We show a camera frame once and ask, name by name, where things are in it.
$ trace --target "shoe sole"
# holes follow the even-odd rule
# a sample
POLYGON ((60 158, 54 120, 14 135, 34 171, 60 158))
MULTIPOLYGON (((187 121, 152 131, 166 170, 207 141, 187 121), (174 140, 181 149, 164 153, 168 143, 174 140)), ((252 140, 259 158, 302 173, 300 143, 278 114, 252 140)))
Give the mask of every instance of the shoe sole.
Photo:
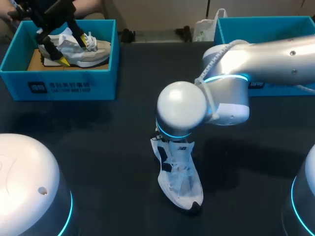
POLYGON ((159 154, 159 151, 157 151, 157 154, 155 155, 160 163, 160 170, 159 170, 159 175, 157 177, 157 181, 158 184, 160 186, 160 188, 162 189, 163 193, 166 195, 166 197, 175 205, 177 206, 180 210, 184 210, 187 213, 198 213, 201 210, 201 206, 197 203, 197 202, 193 202, 191 208, 187 209, 187 208, 182 208, 180 205, 177 204, 177 202, 173 202, 171 199, 172 197, 170 197, 168 191, 166 190, 166 188, 164 187, 165 184, 163 183, 162 177, 161 177, 161 172, 162 172, 162 161, 161 161, 161 156, 159 154))
MULTIPOLYGON (((71 67, 78 67, 78 68, 82 68, 82 69, 89 69, 89 68, 95 68, 101 65, 106 65, 109 62, 109 57, 106 58, 102 58, 100 60, 96 60, 96 61, 92 61, 92 62, 82 62, 82 61, 78 61, 76 64, 70 64, 71 67)), ((52 61, 48 58, 45 58, 43 55, 41 56, 41 62, 43 64, 43 66, 45 67, 57 67, 57 66, 61 66, 59 63, 52 61)))

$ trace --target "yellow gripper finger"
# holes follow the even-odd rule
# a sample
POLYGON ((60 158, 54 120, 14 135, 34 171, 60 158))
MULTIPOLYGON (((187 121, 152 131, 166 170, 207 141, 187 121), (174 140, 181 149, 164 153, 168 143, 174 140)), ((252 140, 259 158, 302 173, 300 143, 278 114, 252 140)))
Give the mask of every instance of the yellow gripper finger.
POLYGON ((60 58, 59 60, 56 60, 55 62, 59 63, 60 65, 62 65, 64 67, 70 67, 69 62, 64 57, 60 58))
POLYGON ((82 39, 82 41, 84 42, 84 45, 85 45, 85 47, 86 47, 86 46, 87 46, 87 42, 85 41, 85 36, 84 36, 84 34, 81 35, 80 38, 82 39))

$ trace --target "white sneaker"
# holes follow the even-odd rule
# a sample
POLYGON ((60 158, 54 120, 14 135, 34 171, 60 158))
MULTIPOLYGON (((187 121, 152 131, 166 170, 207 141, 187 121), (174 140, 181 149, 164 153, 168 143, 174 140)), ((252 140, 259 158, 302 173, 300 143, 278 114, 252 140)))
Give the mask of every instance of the white sneaker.
POLYGON ((182 209, 199 210, 203 191, 191 157, 194 143, 164 142, 157 137, 151 144, 160 161, 157 180, 164 194, 182 209))
MULTIPOLYGON (((72 36, 69 28, 66 28, 61 34, 49 35, 49 37, 72 66, 89 68, 106 64, 110 56, 111 44, 107 41, 96 40, 95 37, 91 36, 91 32, 89 35, 84 35, 87 44, 85 50, 80 47, 76 39, 72 36)), ((50 56, 44 45, 39 45, 38 48, 44 57, 44 66, 60 66, 57 62, 50 60, 50 56)))

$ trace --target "blue box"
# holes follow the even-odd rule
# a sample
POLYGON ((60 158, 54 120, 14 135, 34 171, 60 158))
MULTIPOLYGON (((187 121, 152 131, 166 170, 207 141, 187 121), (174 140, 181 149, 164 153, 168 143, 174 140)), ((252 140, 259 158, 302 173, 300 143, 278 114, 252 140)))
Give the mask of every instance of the blue box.
MULTIPOLYGON (((116 94, 119 65, 119 40, 115 20, 78 20, 84 33, 111 42, 108 69, 27 71, 38 45, 34 39, 38 28, 23 21, 0 66, 0 76, 15 101, 42 100, 113 100, 116 94), (74 87, 63 88, 63 85, 74 87)), ((64 24, 52 34, 60 34, 64 24)))
MULTIPOLYGON (((315 34, 315 24, 309 16, 231 17, 219 18, 214 44, 242 39, 249 43, 263 43, 315 34)), ((315 89, 315 84, 307 85, 315 89)), ((249 96, 314 95, 295 86, 250 83, 249 96)))

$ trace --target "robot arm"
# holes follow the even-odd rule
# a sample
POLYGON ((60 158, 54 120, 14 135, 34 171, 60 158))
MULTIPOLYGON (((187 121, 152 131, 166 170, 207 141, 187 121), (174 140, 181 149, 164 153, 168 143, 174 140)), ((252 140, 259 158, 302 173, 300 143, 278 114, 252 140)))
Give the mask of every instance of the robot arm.
POLYGON ((299 85, 315 82, 315 36, 261 44, 218 45, 203 56, 194 85, 168 85, 157 101, 157 128, 172 141, 204 123, 234 125, 250 113, 248 82, 299 85))

